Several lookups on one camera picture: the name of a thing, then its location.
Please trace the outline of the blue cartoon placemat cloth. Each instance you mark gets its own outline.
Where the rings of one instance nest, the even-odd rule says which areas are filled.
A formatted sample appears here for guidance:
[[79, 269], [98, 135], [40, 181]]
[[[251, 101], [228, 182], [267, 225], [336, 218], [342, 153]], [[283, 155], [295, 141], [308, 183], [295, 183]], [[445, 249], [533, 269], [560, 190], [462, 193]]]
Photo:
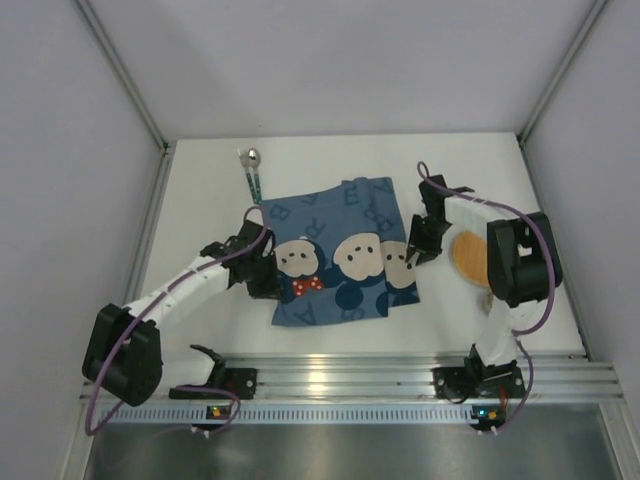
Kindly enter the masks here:
[[311, 194], [266, 200], [283, 296], [278, 327], [386, 318], [420, 301], [394, 184], [360, 177]]

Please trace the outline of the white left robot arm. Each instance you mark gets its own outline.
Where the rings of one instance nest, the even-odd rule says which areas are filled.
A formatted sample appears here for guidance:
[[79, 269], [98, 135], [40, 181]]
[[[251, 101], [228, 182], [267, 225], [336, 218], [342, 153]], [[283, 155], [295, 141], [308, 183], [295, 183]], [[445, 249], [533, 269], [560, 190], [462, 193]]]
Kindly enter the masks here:
[[274, 244], [272, 230], [244, 220], [237, 235], [204, 247], [163, 286], [127, 305], [103, 307], [86, 350], [83, 376], [133, 407], [160, 388], [220, 387], [222, 356], [201, 345], [183, 354], [166, 353], [161, 338], [236, 284], [245, 284], [254, 299], [279, 299]]

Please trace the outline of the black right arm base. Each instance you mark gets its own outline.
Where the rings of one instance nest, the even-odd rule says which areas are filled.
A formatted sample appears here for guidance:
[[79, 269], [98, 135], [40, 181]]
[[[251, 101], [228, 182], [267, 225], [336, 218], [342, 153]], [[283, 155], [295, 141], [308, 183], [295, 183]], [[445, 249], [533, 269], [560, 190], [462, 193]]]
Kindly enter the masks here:
[[462, 366], [438, 367], [433, 370], [436, 397], [461, 404], [469, 399], [521, 398], [524, 380], [517, 361], [486, 365], [475, 346], [463, 359]]

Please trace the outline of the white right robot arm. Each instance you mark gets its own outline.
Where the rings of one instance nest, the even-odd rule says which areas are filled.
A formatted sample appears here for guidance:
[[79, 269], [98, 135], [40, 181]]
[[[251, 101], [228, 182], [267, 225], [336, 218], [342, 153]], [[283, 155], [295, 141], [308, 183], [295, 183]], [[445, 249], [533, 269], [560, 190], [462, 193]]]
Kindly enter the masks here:
[[424, 174], [419, 190], [426, 214], [412, 218], [407, 261], [421, 265], [436, 259], [452, 226], [486, 242], [493, 302], [464, 368], [476, 383], [506, 377], [517, 366], [517, 340], [545, 325], [563, 280], [549, 219], [475, 197], [467, 187], [452, 189], [441, 175]]

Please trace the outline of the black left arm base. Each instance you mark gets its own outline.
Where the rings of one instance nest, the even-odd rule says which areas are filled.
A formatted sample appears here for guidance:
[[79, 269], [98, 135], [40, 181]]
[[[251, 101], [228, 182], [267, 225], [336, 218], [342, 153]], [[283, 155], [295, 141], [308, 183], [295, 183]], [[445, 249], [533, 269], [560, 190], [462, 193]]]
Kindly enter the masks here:
[[213, 353], [214, 366], [209, 386], [235, 394], [241, 400], [252, 400], [257, 388], [258, 370], [246, 367], [228, 367], [226, 359]]

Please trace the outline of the round wooden plate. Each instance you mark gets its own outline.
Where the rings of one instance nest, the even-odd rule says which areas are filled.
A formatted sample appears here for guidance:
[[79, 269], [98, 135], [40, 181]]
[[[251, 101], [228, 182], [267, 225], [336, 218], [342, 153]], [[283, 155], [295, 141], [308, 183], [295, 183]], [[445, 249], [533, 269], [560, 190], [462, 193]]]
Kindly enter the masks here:
[[453, 265], [473, 285], [489, 288], [487, 243], [470, 231], [458, 234], [452, 243]]

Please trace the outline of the small clear glass cup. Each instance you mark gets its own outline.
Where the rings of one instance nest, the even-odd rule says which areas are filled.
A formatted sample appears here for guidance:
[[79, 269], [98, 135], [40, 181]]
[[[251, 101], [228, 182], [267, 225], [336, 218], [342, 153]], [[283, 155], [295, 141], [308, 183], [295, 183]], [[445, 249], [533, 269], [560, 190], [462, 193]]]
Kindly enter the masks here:
[[487, 292], [481, 300], [481, 308], [485, 315], [489, 315], [493, 306], [494, 295]]

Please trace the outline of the aluminium mounting rail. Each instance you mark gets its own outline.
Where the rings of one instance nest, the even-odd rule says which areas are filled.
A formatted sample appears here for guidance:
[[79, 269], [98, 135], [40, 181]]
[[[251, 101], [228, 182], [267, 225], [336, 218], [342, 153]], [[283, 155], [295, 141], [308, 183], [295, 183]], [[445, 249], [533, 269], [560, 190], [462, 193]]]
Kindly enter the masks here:
[[[620, 401], [623, 391], [614, 367], [576, 355], [534, 355], [508, 379], [520, 394], [533, 382], [529, 400], [539, 403]], [[444, 387], [436, 375], [460, 367], [460, 356], [429, 355], [235, 355], [227, 365], [257, 371], [256, 401], [433, 402]]]

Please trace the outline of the right aluminium frame post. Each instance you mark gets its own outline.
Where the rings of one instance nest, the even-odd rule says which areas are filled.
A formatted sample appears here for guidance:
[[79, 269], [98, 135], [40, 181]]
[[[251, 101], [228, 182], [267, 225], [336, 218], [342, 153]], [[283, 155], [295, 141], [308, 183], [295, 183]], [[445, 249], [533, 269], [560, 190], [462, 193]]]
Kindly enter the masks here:
[[610, 0], [591, 1], [589, 8], [580, 21], [578, 28], [561, 55], [559, 62], [554, 67], [544, 89], [537, 98], [531, 113], [528, 115], [522, 129], [516, 135], [518, 145], [524, 147], [534, 133], [537, 125], [548, 110], [552, 100], [556, 96], [564, 80], [570, 73], [574, 63], [579, 58], [582, 50], [588, 43], [591, 35], [597, 28], [607, 9], [612, 4]]

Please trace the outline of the aluminium frame post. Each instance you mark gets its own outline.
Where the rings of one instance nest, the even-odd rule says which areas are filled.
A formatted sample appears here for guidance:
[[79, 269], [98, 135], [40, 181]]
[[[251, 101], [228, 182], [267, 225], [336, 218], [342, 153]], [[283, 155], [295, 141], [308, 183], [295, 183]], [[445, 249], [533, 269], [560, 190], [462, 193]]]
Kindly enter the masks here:
[[597, 28], [607, 9], [612, 4], [610, 0], [591, 1], [589, 8], [580, 21], [578, 28], [561, 55], [559, 62], [554, 67], [544, 89], [537, 98], [531, 113], [528, 115], [522, 129], [516, 135], [518, 145], [524, 147], [534, 133], [537, 125], [548, 110], [552, 100], [556, 96], [564, 80], [570, 73], [574, 63], [579, 58], [582, 50], [588, 43], [591, 35]]
[[71, 4], [76, 9], [83, 23], [86, 25], [91, 37], [97, 43], [109, 65], [109, 68], [119, 81], [125, 96], [145, 126], [146, 131], [153, 140], [153, 143], [160, 152], [165, 152], [168, 148], [169, 142], [161, 132], [161, 129], [154, 119], [147, 102], [145, 101], [138, 85], [131, 75], [129, 68], [127, 67], [94, 5], [88, 0], [71, 0]]

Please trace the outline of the left aluminium frame post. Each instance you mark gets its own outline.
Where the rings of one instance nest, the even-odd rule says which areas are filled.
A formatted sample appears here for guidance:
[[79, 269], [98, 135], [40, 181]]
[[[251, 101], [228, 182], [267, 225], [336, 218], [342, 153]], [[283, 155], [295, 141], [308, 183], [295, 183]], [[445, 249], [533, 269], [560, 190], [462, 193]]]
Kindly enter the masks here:
[[119, 81], [125, 96], [145, 126], [146, 131], [153, 140], [153, 143], [160, 152], [165, 152], [168, 148], [169, 142], [161, 132], [161, 129], [154, 119], [147, 102], [145, 101], [138, 85], [131, 75], [129, 68], [127, 67], [94, 5], [88, 0], [71, 0], [71, 4], [76, 9], [83, 23], [86, 25], [91, 37], [97, 43], [109, 65], [109, 68]]

